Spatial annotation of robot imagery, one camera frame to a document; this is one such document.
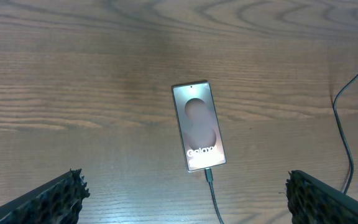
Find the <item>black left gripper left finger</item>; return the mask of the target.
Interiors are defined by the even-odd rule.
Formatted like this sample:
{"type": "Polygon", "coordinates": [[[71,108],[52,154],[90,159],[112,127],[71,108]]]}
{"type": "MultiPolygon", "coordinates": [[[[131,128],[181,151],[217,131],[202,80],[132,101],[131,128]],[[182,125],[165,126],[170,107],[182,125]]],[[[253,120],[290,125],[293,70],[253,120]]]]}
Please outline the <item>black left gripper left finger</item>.
{"type": "Polygon", "coordinates": [[[77,224],[82,202],[90,196],[81,169],[56,179],[0,206],[2,224],[77,224]]]}

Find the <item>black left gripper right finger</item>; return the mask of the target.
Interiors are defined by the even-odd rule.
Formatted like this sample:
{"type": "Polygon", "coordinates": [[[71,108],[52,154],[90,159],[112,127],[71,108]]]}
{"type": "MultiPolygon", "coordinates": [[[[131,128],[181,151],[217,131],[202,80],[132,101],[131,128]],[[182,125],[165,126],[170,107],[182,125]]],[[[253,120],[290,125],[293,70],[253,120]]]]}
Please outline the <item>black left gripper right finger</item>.
{"type": "Polygon", "coordinates": [[[358,201],[301,170],[289,175],[286,196],[293,224],[358,224],[358,201]]]}

